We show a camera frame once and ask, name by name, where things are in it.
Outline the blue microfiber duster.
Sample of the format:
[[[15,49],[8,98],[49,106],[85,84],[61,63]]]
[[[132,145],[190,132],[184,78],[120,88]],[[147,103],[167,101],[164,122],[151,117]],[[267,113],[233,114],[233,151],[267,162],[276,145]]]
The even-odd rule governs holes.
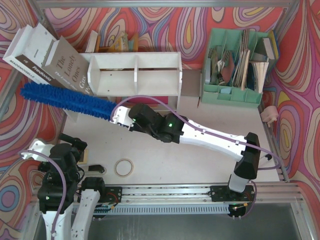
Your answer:
[[[35,82],[25,83],[20,89],[20,95],[27,100],[108,121],[113,109],[116,107],[114,102],[96,96]]]

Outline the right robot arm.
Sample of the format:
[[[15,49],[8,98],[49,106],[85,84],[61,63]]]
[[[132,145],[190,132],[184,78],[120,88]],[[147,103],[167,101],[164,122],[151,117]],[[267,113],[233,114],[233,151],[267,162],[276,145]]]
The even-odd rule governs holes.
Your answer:
[[[146,104],[139,103],[128,111],[131,131],[150,135],[163,143],[194,145],[221,152],[235,160],[228,188],[243,193],[247,183],[257,177],[261,151],[259,138],[232,135],[197,124],[185,116],[170,112],[161,115]]]

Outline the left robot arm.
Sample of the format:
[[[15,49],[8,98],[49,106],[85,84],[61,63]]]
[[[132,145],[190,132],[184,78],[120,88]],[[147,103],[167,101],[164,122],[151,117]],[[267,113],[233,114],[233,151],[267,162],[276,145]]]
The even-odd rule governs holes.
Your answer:
[[[105,191],[101,177],[85,177],[78,166],[87,143],[64,133],[61,143],[41,144],[37,152],[45,156],[39,166],[44,173],[37,192],[39,210],[49,240],[86,240],[95,207]]]

